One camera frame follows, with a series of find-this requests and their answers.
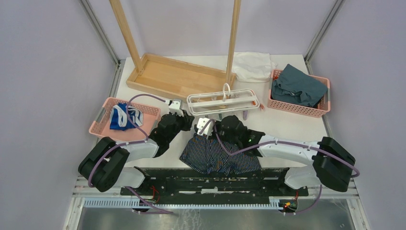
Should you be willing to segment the navy striped boxer underwear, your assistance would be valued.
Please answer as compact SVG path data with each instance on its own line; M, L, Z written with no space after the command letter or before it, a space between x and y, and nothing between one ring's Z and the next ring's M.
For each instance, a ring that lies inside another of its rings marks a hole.
M244 153L229 155L238 151L238 146L215 138L194 134L187 142L179 160L201 174L223 173L243 174L262 169L256 156Z

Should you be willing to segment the white plastic clip hanger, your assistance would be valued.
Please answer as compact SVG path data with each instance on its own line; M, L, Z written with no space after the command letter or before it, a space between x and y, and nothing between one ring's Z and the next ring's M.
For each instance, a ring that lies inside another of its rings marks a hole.
M186 106L193 116L213 118L216 115L220 120L228 115L247 120L250 111L265 109L253 89L232 90L228 83L218 92L190 94L186 98Z

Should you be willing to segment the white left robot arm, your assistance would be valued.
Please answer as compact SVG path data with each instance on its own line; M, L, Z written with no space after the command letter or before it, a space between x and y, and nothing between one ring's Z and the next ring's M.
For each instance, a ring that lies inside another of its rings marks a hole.
M87 179L90 187L106 192L114 185L130 186L139 195L149 192L151 183L141 169L126 168L125 164L144 158L157 158L170 147L173 139L182 131L190 131L194 116L184 112L182 116L162 116L147 140L117 143L110 137L102 138L78 166L78 172Z

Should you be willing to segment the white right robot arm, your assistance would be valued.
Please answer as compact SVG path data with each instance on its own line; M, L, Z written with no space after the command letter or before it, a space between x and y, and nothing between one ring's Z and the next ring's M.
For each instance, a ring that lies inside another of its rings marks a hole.
M198 135L214 136L223 150L225 144L236 144L230 156L243 154L263 158L279 158L303 164L289 168L277 181L277 191L290 195L295 189L323 185L337 192L346 192L350 180L360 175L355 158L335 139L323 137L320 141L294 141L277 138L247 128L235 115L221 121L200 118L196 126Z

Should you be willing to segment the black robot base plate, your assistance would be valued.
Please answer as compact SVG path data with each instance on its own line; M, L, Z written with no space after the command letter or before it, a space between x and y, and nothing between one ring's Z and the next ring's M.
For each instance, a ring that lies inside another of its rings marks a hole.
M159 205L268 204L270 197L308 196L307 188L292 189L284 183L286 168L269 168L242 174L208 175L193 169L146 168L144 182L134 191L151 196Z

